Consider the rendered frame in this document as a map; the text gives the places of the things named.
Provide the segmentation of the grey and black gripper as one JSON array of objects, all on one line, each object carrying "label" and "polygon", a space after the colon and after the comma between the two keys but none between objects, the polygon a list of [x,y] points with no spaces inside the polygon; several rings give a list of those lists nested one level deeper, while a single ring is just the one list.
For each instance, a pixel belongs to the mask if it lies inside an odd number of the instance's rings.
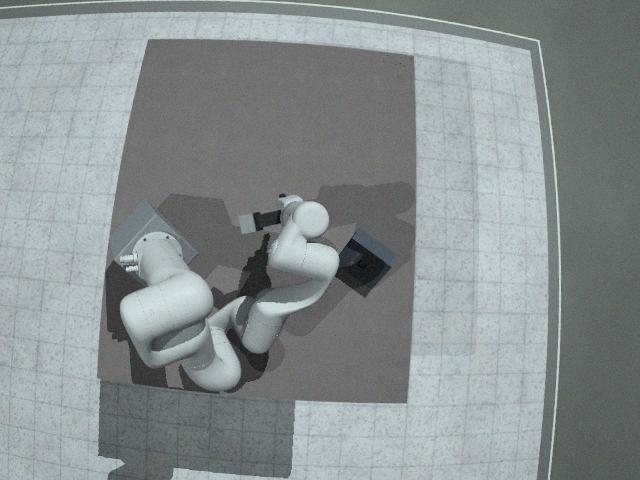
[{"label": "grey and black gripper", "polygon": [[[290,203],[292,202],[296,202],[296,201],[303,201],[302,198],[300,198],[297,195],[291,195],[291,196],[286,196],[285,194],[280,194],[279,197],[282,198],[278,198],[276,201],[277,204],[277,209],[283,211],[283,209]],[[283,198],[284,197],[284,198]]]}]

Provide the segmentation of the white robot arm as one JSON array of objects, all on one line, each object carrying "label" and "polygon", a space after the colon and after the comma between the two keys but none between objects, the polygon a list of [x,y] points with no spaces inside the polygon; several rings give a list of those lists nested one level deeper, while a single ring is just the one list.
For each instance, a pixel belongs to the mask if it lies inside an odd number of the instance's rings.
[{"label": "white robot arm", "polygon": [[135,271],[148,284],[120,303],[122,322],[147,366],[162,368],[180,361],[198,386],[230,390],[240,381],[241,365],[225,333],[233,327],[246,349],[265,353],[290,314],[323,297],[337,273],[339,255],[332,247],[309,239],[326,232],[327,210],[313,201],[292,202],[283,209],[281,222],[280,214],[281,210],[238,216],[241,232],[281,223],[283,229],[269,249],[268,263],[273,269],[309,280],[266,288],[255,298],[239,297],[208,319],[214,306],[211,289],[183,261],[181,246],[173,236],[148,233],[137,241],[132,255],[120,256],[121,264],[132,262],[126,272]]}]

